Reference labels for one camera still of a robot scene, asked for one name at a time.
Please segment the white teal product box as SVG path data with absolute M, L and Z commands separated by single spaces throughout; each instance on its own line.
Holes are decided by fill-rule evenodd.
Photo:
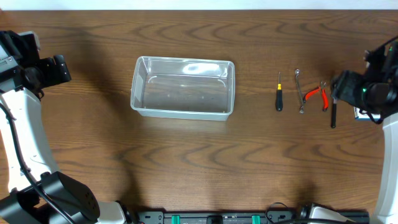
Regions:
M 372 117 L 374 118 L 375 121 L 380 119 L 380 115 L 379 114 L 372 114 Z M 354 118 L 356 120 L 362 120 L 362 121 L 370 121 L 371 118 L 366 114 L 365 111 L 363 111 L 362 113 L 360 112 L 360 109 L 357 107 L 354 107 Z

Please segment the clear plastic container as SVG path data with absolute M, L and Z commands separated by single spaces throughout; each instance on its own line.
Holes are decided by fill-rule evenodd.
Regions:
M 235 66 L 227 60 L 141 56 L 131 108 L 141 116 L 226 121 L 234 109 Z

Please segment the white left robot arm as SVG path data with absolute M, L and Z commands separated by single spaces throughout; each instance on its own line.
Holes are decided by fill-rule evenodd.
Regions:
M 132 223 L 120 202 L 99 202 L 81 182 L 60 172 L 42 124 L 44 88 L 72 78 L 63 55 L 40 58 L 37 35 L 1 31 L 1 137 L 9 195 L 8 223 Z

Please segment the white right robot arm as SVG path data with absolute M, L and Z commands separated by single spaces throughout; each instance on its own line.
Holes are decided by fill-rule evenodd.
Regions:
M 397 223 L 397 41 L 366 52 L 364 74 L 345 70 L 331 84 L 344 101 L 382 125 L 384 162 L 376 208 L 370 223 Z

